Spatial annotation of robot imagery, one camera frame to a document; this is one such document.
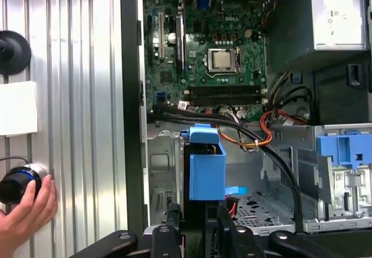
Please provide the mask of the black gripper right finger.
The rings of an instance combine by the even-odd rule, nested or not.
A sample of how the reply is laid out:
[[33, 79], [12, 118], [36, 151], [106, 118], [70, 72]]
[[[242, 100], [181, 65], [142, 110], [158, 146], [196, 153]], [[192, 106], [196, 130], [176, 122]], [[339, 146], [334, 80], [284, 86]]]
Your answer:
[[[237, 229], [227, 208], [217, 209], [219, 222], [219, 251], [223, 257], [266, 257], [251, 229]], [[269, 236], [271, 249], [284, 257], [318, 257], [315, 244], [304, 237], [288, 232], [276, 231]]]

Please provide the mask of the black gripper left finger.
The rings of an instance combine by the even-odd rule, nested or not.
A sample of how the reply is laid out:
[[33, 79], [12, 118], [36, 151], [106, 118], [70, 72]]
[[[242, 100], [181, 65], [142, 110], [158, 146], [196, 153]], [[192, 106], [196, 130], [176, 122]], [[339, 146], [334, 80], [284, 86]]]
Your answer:
[[73, 257], [182, 257], [180, 205], [171, 203], [166, 215], [165, 224], [150, 226], [141, 236], [127, 230], [115, 231]]

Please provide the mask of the person bare hand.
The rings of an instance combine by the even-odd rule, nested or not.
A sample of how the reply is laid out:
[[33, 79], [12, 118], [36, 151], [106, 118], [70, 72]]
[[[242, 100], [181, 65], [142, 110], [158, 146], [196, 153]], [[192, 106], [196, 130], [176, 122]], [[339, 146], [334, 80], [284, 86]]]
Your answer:
[[29, 182], [21, 202], [9, 213], [1, 212], [1, 257], [12, 257], [15, 250], [49, 223], [58, 210], [55, 182], [44, 177], [40, 190]]

